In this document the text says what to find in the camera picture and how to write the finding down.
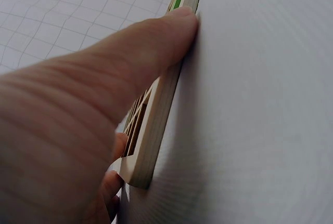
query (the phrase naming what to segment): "grid paper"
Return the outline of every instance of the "grid paper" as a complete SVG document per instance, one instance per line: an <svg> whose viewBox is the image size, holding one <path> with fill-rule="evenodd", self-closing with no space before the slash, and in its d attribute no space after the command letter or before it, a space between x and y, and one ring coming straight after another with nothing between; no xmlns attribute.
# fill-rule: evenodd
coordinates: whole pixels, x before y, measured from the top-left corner
<svg viewBox="0 0 333 224"><path fill-rule="evenodd" d="M0 74L165 14L170 0L0 0Z"/></svg>

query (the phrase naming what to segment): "white surface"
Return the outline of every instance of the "white surface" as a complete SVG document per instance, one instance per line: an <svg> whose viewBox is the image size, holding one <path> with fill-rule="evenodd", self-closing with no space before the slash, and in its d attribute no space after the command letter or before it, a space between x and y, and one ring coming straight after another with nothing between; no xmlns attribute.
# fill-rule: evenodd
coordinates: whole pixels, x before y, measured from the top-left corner
<svg viewBox="0 0 333 224"><path fill-rule="evenodd" d="M333 223L333 0L200 0L148 191L120 223Z"/></svg>
<svg viewBox="0 0 333 224"><path fill-rule="evenodd" d="M0 73L83 49L163 16L170 0L0 0Z"/></svg>

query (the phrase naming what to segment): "skin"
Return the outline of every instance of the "skin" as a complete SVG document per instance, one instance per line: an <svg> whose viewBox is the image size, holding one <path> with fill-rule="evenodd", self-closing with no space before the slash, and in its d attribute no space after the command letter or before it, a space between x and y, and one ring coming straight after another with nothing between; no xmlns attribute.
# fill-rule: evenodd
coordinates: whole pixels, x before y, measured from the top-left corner
<svg viewBox="0 0 333 224"><path fill-rule="evenodd" d="M188 51L188 7L0 77L0 222L110 223L134 100Z"/></svg>

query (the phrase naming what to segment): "light wood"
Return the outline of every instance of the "light wood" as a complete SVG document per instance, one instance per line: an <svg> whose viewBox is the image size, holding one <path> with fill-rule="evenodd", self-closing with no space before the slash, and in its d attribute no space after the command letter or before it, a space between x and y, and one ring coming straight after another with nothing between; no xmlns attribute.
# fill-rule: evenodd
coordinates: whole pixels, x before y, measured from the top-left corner
<svg viewBox="0 0 333 224"><path fill-rule="evenodd" d="M190 6L195 12L198 2L181 0L180 6ZM150 185L181 67L182 63L170 67L130 110L124 128L129 140L123 157L114 162L113 168L132 186L147 189Z"/></svg>

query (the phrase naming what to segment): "fingernail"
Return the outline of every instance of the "fingernail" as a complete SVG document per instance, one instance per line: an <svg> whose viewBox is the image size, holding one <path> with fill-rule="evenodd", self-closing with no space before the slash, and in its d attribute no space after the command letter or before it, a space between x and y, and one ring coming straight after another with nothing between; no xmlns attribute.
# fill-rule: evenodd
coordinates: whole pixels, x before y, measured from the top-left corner
<svg viewBox="0 0 333 224"><path fill-rule="evenodd" d="M177 16L177 17L185 17L192 14L192 8L185 6L185 7L179 7L175 10L172 10L168 13L168 15L171 16Z"/></svg>

